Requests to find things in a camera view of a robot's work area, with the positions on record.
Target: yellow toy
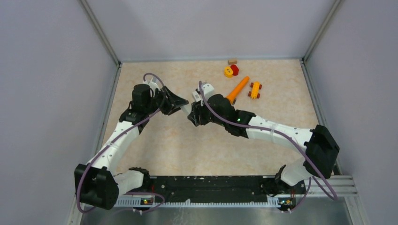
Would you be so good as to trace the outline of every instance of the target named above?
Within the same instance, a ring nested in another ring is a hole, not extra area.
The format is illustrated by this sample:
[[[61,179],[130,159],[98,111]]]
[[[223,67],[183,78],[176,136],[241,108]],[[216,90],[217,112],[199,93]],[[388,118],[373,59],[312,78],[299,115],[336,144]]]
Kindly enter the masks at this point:
[[[224,74],[227,78],[231,78],[232,75],[234,74],[234,71],[232,71],[231,67],[226,67],[224,69]]]
[[[249,97],[252,99],[260,98],[259,90],[262,88],[260,82],[256,81],[250,84],[252,91],[249,91]]]

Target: orange carrot toy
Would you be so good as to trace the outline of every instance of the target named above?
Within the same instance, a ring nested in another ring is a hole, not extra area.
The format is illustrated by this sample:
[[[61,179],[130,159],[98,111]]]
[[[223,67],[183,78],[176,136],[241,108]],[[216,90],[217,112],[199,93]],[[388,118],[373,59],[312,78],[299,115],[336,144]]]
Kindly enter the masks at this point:
[[[240,91],[244,88],[244,86],[249,82],[249,77],[243,78],[243,80],[236,86],[236,88],[227,96],[227,99],[231,102],[234,102],[236,96],[240,93]]]

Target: small wooden block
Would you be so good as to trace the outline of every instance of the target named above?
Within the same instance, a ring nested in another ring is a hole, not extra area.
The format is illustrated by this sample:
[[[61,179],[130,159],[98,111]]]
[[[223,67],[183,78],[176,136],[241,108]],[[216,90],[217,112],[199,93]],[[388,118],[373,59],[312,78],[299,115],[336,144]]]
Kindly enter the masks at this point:
[[[228,65],[234,65],[234,64],[237,64],[237,59],[236,58],[228,60]]]

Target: toy car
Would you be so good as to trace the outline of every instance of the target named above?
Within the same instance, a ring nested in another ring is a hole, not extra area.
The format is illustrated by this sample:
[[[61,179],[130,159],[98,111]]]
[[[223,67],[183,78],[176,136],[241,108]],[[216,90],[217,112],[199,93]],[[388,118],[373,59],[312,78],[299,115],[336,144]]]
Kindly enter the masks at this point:
[[[251,83],[250,87],[252,88],[252,91],[249,91],[248,96],[252,99],[260,98],[259,90],[262,88],[260,82],[256,81],[254,83]]]

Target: white zip tie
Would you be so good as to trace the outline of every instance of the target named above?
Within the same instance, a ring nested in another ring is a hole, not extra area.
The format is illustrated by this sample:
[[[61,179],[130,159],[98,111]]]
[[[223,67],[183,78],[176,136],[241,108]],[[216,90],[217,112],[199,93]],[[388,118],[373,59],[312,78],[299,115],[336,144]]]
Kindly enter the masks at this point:
[[[274,144],[275,144],[274,131],[275,131],[276,126],[278,126],[278,125],[279,125],[278,123],[274,123],[271,126],[271,133],[270,133],[271,134],[271,142]]]

